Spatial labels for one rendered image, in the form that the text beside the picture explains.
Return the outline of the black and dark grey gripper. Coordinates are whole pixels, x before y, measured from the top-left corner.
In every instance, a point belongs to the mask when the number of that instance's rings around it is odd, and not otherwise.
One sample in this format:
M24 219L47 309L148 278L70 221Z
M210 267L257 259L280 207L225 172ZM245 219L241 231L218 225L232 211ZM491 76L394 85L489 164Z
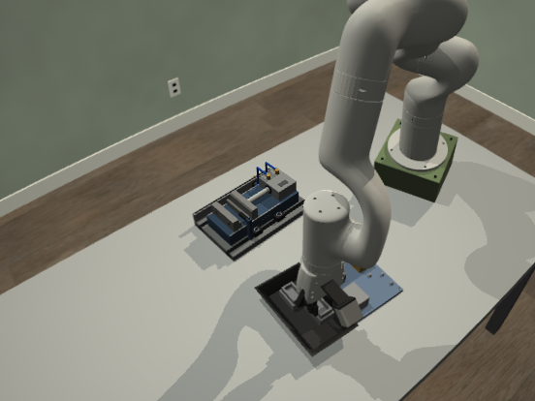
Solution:
M317 301L319 299L323 298L330 307L332 306L331 298L322 290L321 286L330 280L334 280L335 283L340 287L343 283L343 280L346 278L344 273L344 263L338 271L329 275L315 274L309 271L302 263L299 268L297 279L297 293L299 293L299 296L295 304L298 307L306 306L307 311L317 317L319 308Z

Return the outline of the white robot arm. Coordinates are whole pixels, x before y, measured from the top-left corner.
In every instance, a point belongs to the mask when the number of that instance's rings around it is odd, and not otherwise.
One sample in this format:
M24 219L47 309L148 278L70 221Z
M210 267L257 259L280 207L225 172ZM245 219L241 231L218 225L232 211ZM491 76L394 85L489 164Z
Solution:
M319 162L357 198L363 224L349 216L349 202L335 191L305 199L302 262L319 275L333 274L344 262L369 269L384 249L391 203L369 153L392 64L425 76L406 85L401 127L388 141L393 161L412 171L445 162L448 145L440 131L447 94L464 86L479 66L476 47L456 36L467 19L466 0L347 0L347 5L352 15L336 58Z

